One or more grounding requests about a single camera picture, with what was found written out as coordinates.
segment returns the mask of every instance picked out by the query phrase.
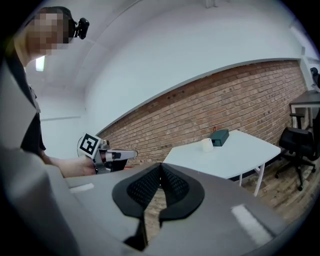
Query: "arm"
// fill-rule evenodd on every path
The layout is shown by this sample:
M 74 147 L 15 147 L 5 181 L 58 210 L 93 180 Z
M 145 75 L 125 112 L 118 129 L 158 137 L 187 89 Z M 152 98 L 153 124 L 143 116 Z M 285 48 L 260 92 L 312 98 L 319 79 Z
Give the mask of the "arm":
M 64 178 L 96 174 L 92 160 L 84 155 L 73 159 L 59 159 L 47 156 L 43 150 L 40 154 L 43 162 L 58 167 Z

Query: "dark green box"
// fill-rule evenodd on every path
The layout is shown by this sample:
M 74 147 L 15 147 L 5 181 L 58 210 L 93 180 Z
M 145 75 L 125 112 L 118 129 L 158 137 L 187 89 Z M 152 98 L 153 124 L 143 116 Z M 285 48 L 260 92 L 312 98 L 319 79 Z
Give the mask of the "dark green box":
M 229 130 L 216 130 L 210 135 L 214 147 L 222 147 L 229 137 Z

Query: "white cup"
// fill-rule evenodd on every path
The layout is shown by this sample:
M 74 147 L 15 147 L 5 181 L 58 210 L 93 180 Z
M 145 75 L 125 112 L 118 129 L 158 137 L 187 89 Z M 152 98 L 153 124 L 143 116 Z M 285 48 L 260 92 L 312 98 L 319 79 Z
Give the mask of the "white cup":
M 202 150 L 203 152 L 211 152 L 214 150 L 214 145 L 212 144 L 212 140 L 210 138 L 204 138 L 201 140 Z

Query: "brick wall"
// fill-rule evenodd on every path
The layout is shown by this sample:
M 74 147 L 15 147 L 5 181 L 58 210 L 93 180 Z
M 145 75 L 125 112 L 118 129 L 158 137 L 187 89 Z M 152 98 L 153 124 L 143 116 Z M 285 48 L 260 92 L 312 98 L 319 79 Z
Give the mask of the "brick wall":
M 174 89 L 99 136 L 114 149 L 138 151 L 128 166 L 162 162 L 172 147 L 207 138 L 214 126 L 238 129 L 277 144 L 283 129 L 292 123 L 289 102 L 304 91 L 297 61 L 240 66 Z

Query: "black office chair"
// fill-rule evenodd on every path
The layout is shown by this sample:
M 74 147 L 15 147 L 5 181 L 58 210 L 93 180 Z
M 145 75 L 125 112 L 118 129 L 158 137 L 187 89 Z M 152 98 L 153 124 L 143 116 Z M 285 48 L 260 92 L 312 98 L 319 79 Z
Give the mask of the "black office chair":
M 316 171 L 316 165 L 304 160 L 303 157 L 307 157 L 309 160 L 314 161 L 319 157 L 319 131 L 314 127 L 314 131 L 317 134 L 315 137 L 317 140 L 314 140 L 314 136 L 312 132 L 303 130 L 301 126 L 301 118 L 305 116 L 303 114 L 292 113 L 291 117 L 296 117 L 298 128 L 287 127 L 284 129 L 279 145 L 280 147 L 289 151 L 290 154 L 295 153 L 295 155 L 287 155 L 281 154 L 280 157 L 289 160 L 290 162 L 286 164 L 284 167 L 279 169 L 275 177 L 278 179 L 279 174 L 286 171 L 288 168 L 294 166 L 296 172 L 299 175 L 300 186 L 298 187 L 299 191 L 303 189 L 303 178 L 301 172 L 301 166 L 311 166 L 312 172 Z M 317 115 L 316 118 L 316 126 L 319 124 L 320 114 Z

